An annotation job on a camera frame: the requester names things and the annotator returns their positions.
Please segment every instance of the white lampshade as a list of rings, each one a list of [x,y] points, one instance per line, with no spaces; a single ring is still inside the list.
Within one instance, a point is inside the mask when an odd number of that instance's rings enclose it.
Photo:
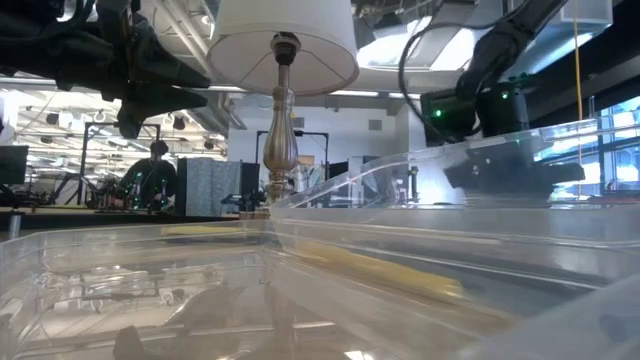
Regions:
[[[209,62],[226,81],[270,94],[278,83],[270,43],[278,32],[301,44],[290,72],[296,95],[330,93],[358,77],[349,0],[222,0]]]

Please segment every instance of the person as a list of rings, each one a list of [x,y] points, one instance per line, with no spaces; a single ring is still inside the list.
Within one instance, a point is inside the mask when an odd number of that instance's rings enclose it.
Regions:
[[[120,181],[122,188],[135,186],[136,176],[142,174],[140,200],[141,206],[147,207],[154,200],[162,199],[162,182],[166,181],[166,197],[171,197],[176,193],[178,175],[173,165],[162,160],[162,156],[169,151],[167,143],[160,140],[153,142],[150,147],[151,157],[149,159],[138,160],[133,164]]]

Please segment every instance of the yellow object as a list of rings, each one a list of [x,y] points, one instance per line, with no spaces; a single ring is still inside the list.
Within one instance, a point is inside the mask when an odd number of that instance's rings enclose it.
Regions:
[[[461,297],[462,284],[455,279],[424,273],[407,266],[365,255],[354,254],[346,249],[314,242],[297,244],[297,255],[339,270],[351,270],[371,280],[379,280],[392,286],[400,285],[406,290],[422,293]]]
[[[206,235],[206,234],[224,234],[224,233],[238,233],[245,230],[237,227],[220,227],[220,226],[171,226],[162,228],[160,232],[162,235]]]

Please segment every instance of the computer monitor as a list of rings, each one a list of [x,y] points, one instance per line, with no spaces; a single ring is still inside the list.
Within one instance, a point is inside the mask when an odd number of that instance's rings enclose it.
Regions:
[[[29,155],[28,146],[0,146],[0,184],[24,184],[27,155]]]

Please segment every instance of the black cable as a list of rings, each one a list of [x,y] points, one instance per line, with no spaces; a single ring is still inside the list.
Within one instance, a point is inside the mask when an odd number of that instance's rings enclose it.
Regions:
[[[0,37],[0,45],[5,46],[24,46],[24,45],[33,45],[41,41],[50,40],[54,37],[60,36],[68,31],[74,30],[77,27],[83,25],[87,22],[89,16],[91,16],[91,12],[93,11],[93,5],[96,0],[87,0],[86,3],[83,0],[76,0],[76,11],[73,13],[73,16],[68,21],[59,24],[56,23],[54,26],[59,26],[58,30],[51,31],[50,33],[40,34],[36,37],[31,38],[9,38],[9,37]]]
[[[409,92],[407,90],[407,84],[406,84],[405,79],[404,79],[404,70],[405,70],[405,66],[406,66],[406,63],[407,63],[407,58],[409,57],[409,51],[411,51],[411,48],[413,47],[413,44],[417,40],[421,39],[429,31],[433,31],[433,30],[437,30],[437,29],[455,27],[455,28],[468,29],[468,30],[486,30],[486,29],[492,28],[492,27],[496,26],[498,23],[500,23],[502,21],[505,21],[505,20],[509,20],[510,18],[512,18],[518,12],[518,10],[520,10],[520,8],[522,6],[524,6],[525,3],[526,3],[526,1],[524,3],[522,3],[518,8],[513,10],[512,12],[510,12],[508,14],[505,14],[504,16],[500,17],[498,20],[490,22],[488,24],[484,24],[484,25],[465,25],[465,24],[454,23],[454,22],[441,22],[441,23],[437,23],[437,24],[430,24],[426,28],[424,28],[424,29],[420,30],[419,32],[415,33],[413,36],[411,36],[409,38],[409,41],[407,41],[407,44],[405,45],[404,50],[402,51],[402,55],[400,56],[400,63],[398,65],[398,86],[400,87],[400,92],[402,93],[402,96],[404,96],[405,101],[407,102],[407,104],[409,105],[409,107],[411,108],[413,113],[420,120],[422,120],[422,122],[425,124],[425,126],[428,126],[431,129],[431,131],[433,131],[438,137],[440,137],[445,142],[447,142],[449,144],[457,143],[457,141],[455,140],[454,137],[445,136],[435,126],[431,125],[428,121],[425,121],[424,116],[422,115],[420,110],[418,110],[416,105],[413,103],[413,101],[409,97]],[[470,133],[471,134],[477,134],[478,132],[480,132],[480,130],[482,130],[481,126],[473,129]]]

